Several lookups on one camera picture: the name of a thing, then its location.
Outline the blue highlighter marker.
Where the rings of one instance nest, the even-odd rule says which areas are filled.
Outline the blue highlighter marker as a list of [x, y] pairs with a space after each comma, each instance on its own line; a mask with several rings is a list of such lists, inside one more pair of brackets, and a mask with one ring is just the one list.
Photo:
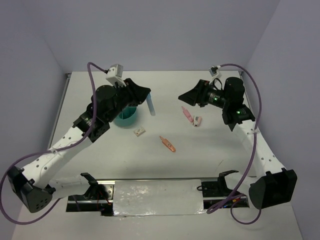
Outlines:
[[146, 98], [146, 102], [147, 102], [147, 106], [148, 106], [148, 110], [151, 116], [155, 116], [156, 115], [156, 111], [153, 105], [153, 101], [152, 101], [152, 96], [149, 93], [147, 98]]

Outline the white eraser box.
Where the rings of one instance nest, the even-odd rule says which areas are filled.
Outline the white eraser box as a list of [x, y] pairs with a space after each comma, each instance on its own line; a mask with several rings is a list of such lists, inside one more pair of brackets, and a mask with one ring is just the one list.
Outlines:
[[139, 137], [142, 134], [144, 134], [146, 132], [146, 130], [143, 127], [139, 127], [137, 129], [135, 129], [133, 132], [137, 137]]

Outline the orange utility cutter pen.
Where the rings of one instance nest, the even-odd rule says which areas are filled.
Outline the orange utility cutter pen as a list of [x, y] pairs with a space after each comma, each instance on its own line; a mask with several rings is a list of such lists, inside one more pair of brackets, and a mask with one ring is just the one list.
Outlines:
[[166, 138], [160, 136], [159, 137], [161, 139], [161, 142], [173, 153], [176, 152], [176, 148], [170, 143], [169, 140], [167, 140]]

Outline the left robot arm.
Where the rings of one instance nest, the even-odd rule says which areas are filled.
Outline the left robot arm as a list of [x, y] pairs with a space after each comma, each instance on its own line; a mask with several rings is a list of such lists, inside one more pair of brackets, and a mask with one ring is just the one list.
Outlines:
[[89, 173], [54, 179], [54, 176], [71, 159], [93, 144], [110, 129], [112, 122], [127, 106], [142, 104], [150, 88], [134, 83], [130, 78], [124, 85], [102, 85], [91, 97], [86, 111], [74, 122], [72, 127], [56, 142], [46, 154], [39, 154], [31, 163], [22, 168], [13, 166], [7, 172], [13, 192], [19, 197], [30, 213], [37, 213], [51, 200], [82, 195], [91, 200], [104, 187]]

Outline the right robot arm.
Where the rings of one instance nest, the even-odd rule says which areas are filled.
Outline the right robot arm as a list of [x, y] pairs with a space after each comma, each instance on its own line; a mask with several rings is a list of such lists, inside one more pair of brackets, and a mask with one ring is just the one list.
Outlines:
[[221, 172], [217, 190], [223, 196], [231, 193], [244, 194], [249, 205], [258, 210], [291, 201], [298, 180], [292, 169], [286, 169], [277, 159], [260, 133], [258, 119], [244, 104], [245, 87], [238, 77], [229, 77], [221, 89], [213, 81], [199, 80], [194, 88], [181, 94], [178, 99], [190, 106], [213, 105], [222, 110], [225, 125], [236, 134], [243, 147], [250, 153], [251, 167], [256, 176], [237, 170]]

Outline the teal round organizer container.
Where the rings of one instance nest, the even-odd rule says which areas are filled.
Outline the teal round organizer container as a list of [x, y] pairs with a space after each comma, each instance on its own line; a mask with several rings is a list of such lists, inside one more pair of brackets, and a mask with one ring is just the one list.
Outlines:
[[137, 116], [137, 107], [128, 106], [120, 112], [120, 114], [113, 120], [113, 123], [118, 127], [129, 127], [136, 122]]

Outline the silver foil cover plate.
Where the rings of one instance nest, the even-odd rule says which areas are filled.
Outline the silver foil cover plate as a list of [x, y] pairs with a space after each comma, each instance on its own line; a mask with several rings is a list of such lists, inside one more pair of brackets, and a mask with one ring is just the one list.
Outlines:
[[117, 181], [115, 216], [180, 216], [205, 213], [199, 179]]

